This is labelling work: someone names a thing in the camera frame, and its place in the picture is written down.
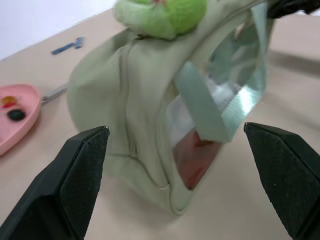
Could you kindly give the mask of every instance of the white wall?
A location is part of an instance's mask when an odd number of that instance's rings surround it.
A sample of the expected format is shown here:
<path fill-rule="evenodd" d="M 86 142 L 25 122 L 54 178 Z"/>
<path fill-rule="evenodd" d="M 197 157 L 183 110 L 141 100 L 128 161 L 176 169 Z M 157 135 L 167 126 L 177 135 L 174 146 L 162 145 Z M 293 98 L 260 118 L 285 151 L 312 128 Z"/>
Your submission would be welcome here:
<path fill-rule="evenodd" d="M 0 60 L 113 7 L 116 0 L 0 0 Z"/>

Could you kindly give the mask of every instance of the clear plastic window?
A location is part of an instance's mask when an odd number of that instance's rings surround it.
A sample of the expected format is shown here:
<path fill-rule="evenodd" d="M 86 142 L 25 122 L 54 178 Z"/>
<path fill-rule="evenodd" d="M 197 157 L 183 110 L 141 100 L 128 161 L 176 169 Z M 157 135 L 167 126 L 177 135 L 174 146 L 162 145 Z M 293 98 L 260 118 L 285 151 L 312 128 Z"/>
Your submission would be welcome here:
<path fill-rule="evenodd" d="M 254 26 L 230 33 L 199 70 L 212 100 L 222 113 L 251 78 L 257 67 L 259 43 Z M 222 144 L 200 139 L 182 97 L 167 107 L 166 125 L 178 172 L 193 190 L 216 157 Z"/>

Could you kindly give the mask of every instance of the pink plate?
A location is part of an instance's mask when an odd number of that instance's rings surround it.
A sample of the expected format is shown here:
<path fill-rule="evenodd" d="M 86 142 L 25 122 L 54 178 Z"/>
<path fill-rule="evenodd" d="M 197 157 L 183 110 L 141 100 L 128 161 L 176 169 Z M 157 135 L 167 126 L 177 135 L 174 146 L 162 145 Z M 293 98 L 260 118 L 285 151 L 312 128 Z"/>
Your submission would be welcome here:
<path fill-rule="evenodd" d="M 31 85 L 16 84 L 0 86 L 0 98 L 13 96 L 25 111 L 25 119 L 12 121 L 0 105 L 0 156 L 17 144 L 35 124 L 40 108 L 41 96 Z"/>

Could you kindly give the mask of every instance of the light green pouch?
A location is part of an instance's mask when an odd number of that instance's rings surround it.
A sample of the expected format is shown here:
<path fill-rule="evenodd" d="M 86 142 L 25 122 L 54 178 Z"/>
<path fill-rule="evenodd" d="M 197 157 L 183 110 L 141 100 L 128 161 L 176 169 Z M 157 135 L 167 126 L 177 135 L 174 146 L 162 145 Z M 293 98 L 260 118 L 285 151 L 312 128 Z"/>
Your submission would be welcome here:
<path fill-rule="evenodd" d="M 212 0 L 197 29 L 175 41 L 125 30 L 87 55 L 70 77 L 68 108 L 80 131 L 109 126 L 104 173 L 182 215 L 212 142 L 230 142 L 263 95 L 266 13 L 261 0 Z"/>

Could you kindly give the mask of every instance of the beige table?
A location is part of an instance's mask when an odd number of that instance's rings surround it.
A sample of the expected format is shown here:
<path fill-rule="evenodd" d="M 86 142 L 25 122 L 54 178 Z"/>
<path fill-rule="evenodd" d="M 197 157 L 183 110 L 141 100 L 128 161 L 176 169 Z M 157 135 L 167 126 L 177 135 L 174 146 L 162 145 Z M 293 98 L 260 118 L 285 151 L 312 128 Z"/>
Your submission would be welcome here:
<path fill-rule="evenodd" d="M 247 121 L 300 134 L 320 152 L 320 17 L 279 20 L 265 96 Z M 89 51 L 122 27 L 110 11 L 0 62 L 0 85 L 28 83 L 42 94 L 67 82 Z M 50 52 L 78 36 L 84 47 Z M 76 134 L 65 96 L 47 104 L 30 133 L 0 159 L 0 224 L 33 178 Z M 116 179 L 103 177 L 86 240 L 289 240 L 269 202 L 242 129 L 215 160 L 189 211 L 175 218 Z"/>

